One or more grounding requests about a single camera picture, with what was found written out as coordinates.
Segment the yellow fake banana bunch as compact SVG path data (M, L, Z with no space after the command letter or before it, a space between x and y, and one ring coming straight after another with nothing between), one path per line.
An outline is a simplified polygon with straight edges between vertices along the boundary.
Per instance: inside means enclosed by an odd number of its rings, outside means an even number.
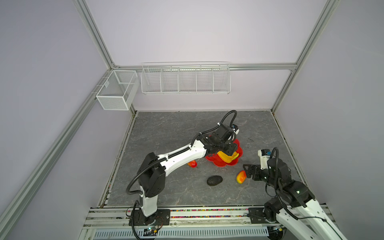
M224 161L225 163L229 164L229 163L233 162L234 160L236 160L239 157L240 154L238 152L234 152L231 156L228 156L224 152L219 151L217 153L217 155L219 156L219 158L222 161Z

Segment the red-yellow mango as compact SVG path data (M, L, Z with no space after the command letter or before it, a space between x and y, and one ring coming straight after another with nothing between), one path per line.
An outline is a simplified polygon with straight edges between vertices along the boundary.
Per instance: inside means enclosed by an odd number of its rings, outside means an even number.
M247 179L247 173L244 170L239 172L237 177L236 177L238 184L243 184L246 179Z
M191 168L196 168L198 166L197 162L196 161L191 161L188 163L188 165L191 167Z

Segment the dark fake avocado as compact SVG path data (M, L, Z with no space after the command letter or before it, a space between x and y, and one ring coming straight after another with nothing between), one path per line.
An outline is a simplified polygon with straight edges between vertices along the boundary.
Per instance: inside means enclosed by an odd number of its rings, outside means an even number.
M221 176L210 176L207 179L207 185L210 187L217 186L218 184L222 183L223 178Z

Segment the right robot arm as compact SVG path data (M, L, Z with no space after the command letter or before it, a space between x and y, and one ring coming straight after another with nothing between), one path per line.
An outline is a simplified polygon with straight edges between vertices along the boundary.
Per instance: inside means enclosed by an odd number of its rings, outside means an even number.
M250 208L252 223L279 224L269 234L280 240L278 232L287 229L299 240L344 240L346 237L327 216L315 195L302 182L293 180L288 165L279 158L261 159L260 165L243 165L246 177L263 181L275 191L264 208Z

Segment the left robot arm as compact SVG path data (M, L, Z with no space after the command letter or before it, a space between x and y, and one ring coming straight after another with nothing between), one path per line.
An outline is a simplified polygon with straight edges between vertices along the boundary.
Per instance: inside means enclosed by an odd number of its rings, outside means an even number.
M145 217L152 217L158 211L158 195L164 190L166 178L183 165L223 152L232 155L238 149L235 144L239 127L218 124L211 131L198 133L192 142L175 151L156 155L149 153L142 162L136 176L129 182L126 193L140 196L136 206Z

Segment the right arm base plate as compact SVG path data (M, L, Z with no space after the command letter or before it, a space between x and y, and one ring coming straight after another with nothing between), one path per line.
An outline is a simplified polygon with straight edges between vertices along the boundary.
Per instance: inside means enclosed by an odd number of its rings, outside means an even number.
M248 208L247 217L252 224L275 224L277 223L277 214L282 208L274 207L254 207Z

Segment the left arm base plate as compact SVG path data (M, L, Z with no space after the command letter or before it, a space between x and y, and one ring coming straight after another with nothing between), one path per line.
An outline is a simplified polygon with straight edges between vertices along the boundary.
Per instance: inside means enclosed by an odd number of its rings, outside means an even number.
M129 226L134 223L134 226L168 226L170 224L171 211L170 209L158 209L154 214L146 217L141 209L134 210L134 216L130 217Z

